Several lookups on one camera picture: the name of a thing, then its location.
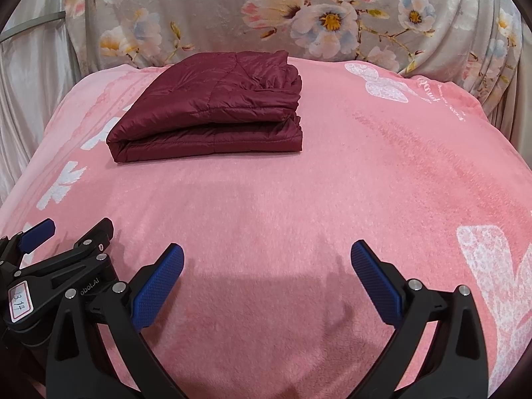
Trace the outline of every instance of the metal rod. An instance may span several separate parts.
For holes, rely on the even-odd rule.
[[[38,27],[39,25],[47,24],[48,22],[59,21],[60,19],[65,19],[64,10],[60,12],[50,13],[48,15],[42,15],[35,19],[30,19],[29,21],[14,26],[13,28],[6,30],[2,34],[0,34],[0,44],[5,40],[10,39],[13,36],[16,36],[17,34],[20,34],[26,30]]]

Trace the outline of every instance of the metal screw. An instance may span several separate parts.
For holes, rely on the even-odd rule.
[[[469,289],[467,285],[460,285],[458,287],[458,292],[462,294],[463,296],[468,296],[469,294],[471,294],[471,290]]]
[[[419,291],[421,288],[423,288],[423,284],[421,283],[421,281],[419,281],[417,279],[410,279],[408,281],[408,287],[411,290]]]
[[[67,289],[65,292],[66,298],[74,298],[75,297],[76,290],[74,288]]]
[[[124,282],[117,282],[116,284],[113,285],[113,292],[114,293],[123,293],[124,290],[126,289],[126,284]]]

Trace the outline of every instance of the yellow flower center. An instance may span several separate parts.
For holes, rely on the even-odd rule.
[[[100,40],[100,47],[111,49],[113,51],[118,51],[118,49],[120,48],[120,43],[114,40],[113,38],[103,38],[102,40]]]
[[[336,31],[341,27],[341,18],[335,13],[324,13],[321,18],[321,25],[323,25],[328,31]]]
[[[421,15],[419,14],[419,12],[417,10],[411,10],[409,15],[408,15],[408,18],[410,19],[410,22],[412,24],[421,24]]]

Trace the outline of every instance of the blue gripper pad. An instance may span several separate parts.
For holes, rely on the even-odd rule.
[[[397,328],[403,319],[402,298],[365,241],[351,247],[351,264],[382,321]]]
[[[19,250],[29,254],[55,234],[55,223],[52,219],[44,219],[40,224],[27,230],[20,237]]]
[[[131,302],[131,322],[139,332],[152,325],[185,265],[181,246],[172,243],[155,264],[155,270]]]

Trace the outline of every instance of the quilted fabric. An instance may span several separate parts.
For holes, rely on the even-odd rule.
[[[116,162],[300,152],[301,91],[287,52],[195,54],[163,72],[107,137]]]

